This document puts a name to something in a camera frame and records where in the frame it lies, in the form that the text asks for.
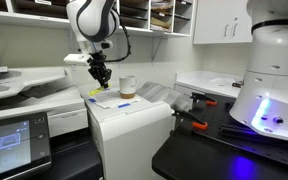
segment wall cabinet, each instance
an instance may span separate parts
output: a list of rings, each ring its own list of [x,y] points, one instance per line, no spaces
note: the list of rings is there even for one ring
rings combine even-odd
[[[0,0],[0,23],[70,29],[66,4],[66,0]],[[192,33],[195,0],[116,0],[114,6],[130,35],[183,37]]]
[[[247,0],[199,0],[194,44],[251,42]]]

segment display screen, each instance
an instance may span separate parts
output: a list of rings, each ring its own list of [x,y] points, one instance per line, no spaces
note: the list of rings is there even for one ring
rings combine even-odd
[[[31,163],[29,121],[0,126],[0,173]]]

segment white countertop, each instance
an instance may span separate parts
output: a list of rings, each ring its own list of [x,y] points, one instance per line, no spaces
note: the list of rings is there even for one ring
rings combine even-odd
[[[242,80],[242,76],[210,71],[194,71],[188,73],[177,73],[175,84],[205,93],[237,97],[240,88],[232,87],[232,82]]]

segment cable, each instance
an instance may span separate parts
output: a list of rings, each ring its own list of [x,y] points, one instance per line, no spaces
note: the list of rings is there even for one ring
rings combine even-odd
[[[122,26],[122,28],[123,28],[123,31],[124,31],[124,34],[125,34],[125,37],[126,37],[126,41],[127,41],[127,54],[124,56],[124,57],[122,57],[122,58],[119,58],[119,59],[116,59],[116,60],[105,60],[104,62],[105,63],[111,63],[111,62],[121,62],[121,61],[123,61],[124,59],[126,59],[130,54],[132,54],[131,53],[131,43],[130,43],[130,40],[129,40],[129,35],[128,35],[128,33],[127,33],[127,29],[126,29],[126,27],[124,26],[124,24],[123,24],[123,22],[122,22],[122,20],[121,20],[121,16],[120,16],[120,14],[118,14],[119,15],[119,19],[120,19],[120,24],[121,24],[121,26]]]

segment label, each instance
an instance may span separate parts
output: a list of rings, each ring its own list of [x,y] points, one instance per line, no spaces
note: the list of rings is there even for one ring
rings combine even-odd
[[[35,3],[38,3],[38,4],[52,5],[51,1],[45,1],[45,0],[34,0],[34,1]]]

